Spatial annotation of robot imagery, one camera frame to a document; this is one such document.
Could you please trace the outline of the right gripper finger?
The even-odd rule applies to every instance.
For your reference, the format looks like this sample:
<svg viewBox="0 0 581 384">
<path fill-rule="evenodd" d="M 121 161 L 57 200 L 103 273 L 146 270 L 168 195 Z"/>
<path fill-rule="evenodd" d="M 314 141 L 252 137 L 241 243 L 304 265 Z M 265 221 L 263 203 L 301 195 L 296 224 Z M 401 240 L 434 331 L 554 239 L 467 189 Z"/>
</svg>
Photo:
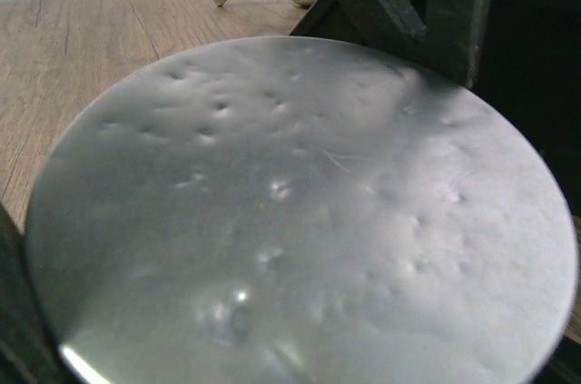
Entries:
<svg viewBox="0 0 581 384">
<path fill-rule="evenodd" d="M 1 210 L 1 381 L 65 383 L 67 373 L 54 356 L 25 278 L 20 231 Z"/>
</svg>

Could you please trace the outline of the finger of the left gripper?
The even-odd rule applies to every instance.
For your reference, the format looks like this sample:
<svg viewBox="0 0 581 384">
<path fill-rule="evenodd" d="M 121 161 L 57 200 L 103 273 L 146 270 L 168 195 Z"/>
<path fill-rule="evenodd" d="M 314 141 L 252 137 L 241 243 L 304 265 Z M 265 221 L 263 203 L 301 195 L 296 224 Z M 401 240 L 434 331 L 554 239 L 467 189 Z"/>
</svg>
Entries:
<svg viewBox="0 0 581 384">
<path fill-rule="evenodd" d="M 491 0 L 427 0 L 428 66 L 464 87 L 478 76 Z"/>
<path fill-rule="evenodd" d="M 291 33 L 412 53 L 426 31 L 409 0 L 316 0 Z"/>
</svg>

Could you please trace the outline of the black lollipop bin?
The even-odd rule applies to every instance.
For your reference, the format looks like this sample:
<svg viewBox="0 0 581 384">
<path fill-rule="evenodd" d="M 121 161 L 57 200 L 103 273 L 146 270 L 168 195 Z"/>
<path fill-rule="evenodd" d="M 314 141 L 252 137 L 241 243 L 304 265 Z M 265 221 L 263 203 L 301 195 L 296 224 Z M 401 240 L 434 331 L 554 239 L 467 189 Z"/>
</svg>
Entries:
<svg viewBox="0 0 581 384">
<path fill-rule="evenodd" d="M 427 0 L 413 1 L 427 27 Z M 415 59 L 431 69 L 426 35 Z M 478 76 L 466 88 L 526 136 L 579 213 L 580 0 L 491 0 Z"/>
</svg>

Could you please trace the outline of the clear round cup lid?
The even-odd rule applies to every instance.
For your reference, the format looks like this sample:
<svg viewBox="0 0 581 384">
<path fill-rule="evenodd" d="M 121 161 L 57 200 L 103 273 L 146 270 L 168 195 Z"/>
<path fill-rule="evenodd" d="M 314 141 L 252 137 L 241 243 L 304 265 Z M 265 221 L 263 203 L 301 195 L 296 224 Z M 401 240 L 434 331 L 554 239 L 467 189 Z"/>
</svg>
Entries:
<svg viewBox="0 0 581 384">
<path fill-rule="evenodd" d="M 25 257 L 88 383 L 525 383 L 577 272 L 562 192 L 493 107 L 290 36 L 100 95 L 34 184 Z"/>
</svg>

